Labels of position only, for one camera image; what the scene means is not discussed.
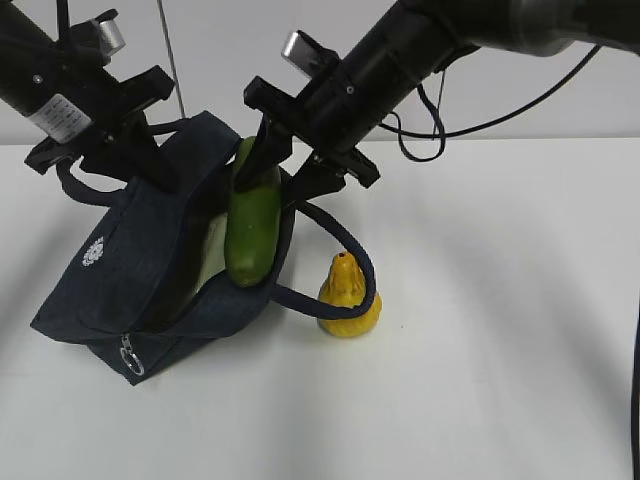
label sticker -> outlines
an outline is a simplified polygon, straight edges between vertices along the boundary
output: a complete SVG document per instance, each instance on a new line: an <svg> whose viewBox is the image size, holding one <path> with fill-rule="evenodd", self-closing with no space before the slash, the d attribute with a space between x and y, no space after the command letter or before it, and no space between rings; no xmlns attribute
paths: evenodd
<svg viewBox="0 0 640 480"><path fill-rule="evenodd" d="M60 144L70 142L93 123L86 113L59 93L28 118Z"/></svg>

metal ring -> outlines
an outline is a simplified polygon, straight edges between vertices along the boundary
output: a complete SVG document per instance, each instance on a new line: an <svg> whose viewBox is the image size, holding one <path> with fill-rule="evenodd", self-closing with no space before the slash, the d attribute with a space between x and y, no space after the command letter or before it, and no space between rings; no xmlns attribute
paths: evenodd
<svg viewBox="0 0 640 480"><path fill-rule="evenodd" d="M126 349L121 348L120 356L122 357L124 364L129 367L129 370L131 370L135 375L138 377L144 375L144 365L142 365L142 362L135 353L127 352Z"/></svg>

navy blue bag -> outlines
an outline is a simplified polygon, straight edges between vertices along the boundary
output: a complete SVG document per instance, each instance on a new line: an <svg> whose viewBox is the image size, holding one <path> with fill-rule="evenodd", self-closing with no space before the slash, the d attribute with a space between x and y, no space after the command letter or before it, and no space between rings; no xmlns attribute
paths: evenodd
<svg viewBox="0 0 640 480"><path fill-rule="evenodd" d="M109 210L31 326L53 340L86 345L135 385L212 340L239 332L270 300L326 319L367 312L376 291L371 261L333 217L307 202L283 210L274 267L260 285L239 288L222 271L195 296L187 295L202 262L203 236L211 220L227 210L229 160L239 143L240 137L210 113L186 122L162 146L181 175L176 194L164 193L140 178L123 190L96 192L71 176L70 164L59 164L58 175L68 194ZM276 283L296 211L317 222L356 257L367 287L362 305L333 307Z"/></svg>

wire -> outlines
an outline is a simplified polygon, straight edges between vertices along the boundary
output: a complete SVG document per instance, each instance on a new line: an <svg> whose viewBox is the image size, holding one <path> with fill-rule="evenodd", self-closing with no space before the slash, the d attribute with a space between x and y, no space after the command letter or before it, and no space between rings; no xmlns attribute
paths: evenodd
<svg viewBox="0 0 640 480"><path fill-rule="evenodd" d="M536 98L535 100L533 100L532 102L529 102L528 104L526 104L524 107L519 108L518 110L511 112L508 115L504 115L503 117L497 118L495 120L492 120L490 122L486 122L483 123L482 125L477 125L475 127L471 127L471 128L465 128L464 130L458 130L456 132L450 132L447 133L447 138L455 138L455 137L461 137L463 135L469 135L470 133L475 133L475 132L479 132L480 130L486 130L487 128L491 128L491 127L495 127L496 125L500 125L501 123L507 122L519 115L522 115L523 113L531 110L533 107L536 107L537 105L539 105L540 103L544 102L546 99L548 99L551 95L553 95L554 93L556 93L558 90L560 90L562 87L564 87L567 83L569 83L578 73L580 73L584 67L586 67L589 62L593 59L593 57L596 56L596 54L602 49L602 47L597 46L592 48L589 53L580 61L580 63L578 63L578 65L576 65L576 67L571 70L562 80L560 80L557 84L555 84L551 89L549 89L547 92L545 92L544 94L542 94L541 96L539 96L538 98ZM386 125L384 123L381 123L379 125L380 128L383 128L389 132L393 132L393 133L399 133L402 134L406 137L410 137L410 138L421 138L421 139L433 139L433 138L438 138L436 135L431 135L428 133L416 133L416 132L408 132L405 130L399 130L397 128L394 128L390 125Z"/></svg>
<svg viewBox="0 0 640 480"><path fill-rule="evenodd" d="M396 112L391 112L391 115L393 115L398 122L398 128L397 128L398 145L400 146L400 150L402 151L404 156L407 157L412 162L426 163L439 158L444 153L445 148L447 146L447 132L444 128L444 124L442 123L442 119L440 118L440 113L438 112L437 107L431 102L431 100L429 100L429 97L427 96L427 92L425 92L422 84L418 85L417 90L418 90L418 95L420 96L420 100L422 101L424 106L427 107L427 110L429 110L429 113L433 118L433 123L435 124L435 127L438 130L438 136L436 137L440 140L440 148L438 149L438 153L436 153L432 157L427 157L427 158L420 158L413 155L407 148L406 144L404 143L404 138L402 134L402 131L403 131L402 119L400 118L400 115L398 115Z"/></svg>
<svg viewBox="0 0 640 480"><path fill-rule="evenodd" d="M178 79L178 69L176 68L176 59L173 55L171 47L171 37L169 36L169 25L167 24L167 16L164 13L164 5L162 0L158 1L158 11L160 12L160 21L162 22L162 32L164 34L164 43L167 46L167 54L169 55L169 63L171 64L171 74L176 84L176 94L178 95L178 105L180 106L180 117L187 118L184 109L184 101L182 100L182 89L180 88L180 80Z"/></svg>
<svg viewBox="0 0 640 480"><path fill-rule="evenodd" d="M640 315L633 351L631 380L631 458L633 459L633 478L640 480Z"/></svg>
<svg viewBox="0 0 640 480"><path fill-rule="evenodd" d="M442 95L444 94L444 82L447 79L447 70L444 69L442 71L442 75L440 75L440 91L438 92L438 113L440 113L440 107L442 106ZM436 136L436 124L433 123L433 132L431 133L434 137Z"/></svg>

white logo emblem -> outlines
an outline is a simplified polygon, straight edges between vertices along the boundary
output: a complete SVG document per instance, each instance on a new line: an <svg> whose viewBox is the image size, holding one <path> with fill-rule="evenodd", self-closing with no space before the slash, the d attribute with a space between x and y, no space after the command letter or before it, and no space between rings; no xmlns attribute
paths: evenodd
<svg viewBox="0 0 640 480"><path fill-rule="evenodd" d="M93 242L93 245L89 247L87 253L84 254L84 258L82 259L82 264L85 267L90 267L94 263L96 263L102 257L104 253L104 237L100 237L98 240Z"/></svg>

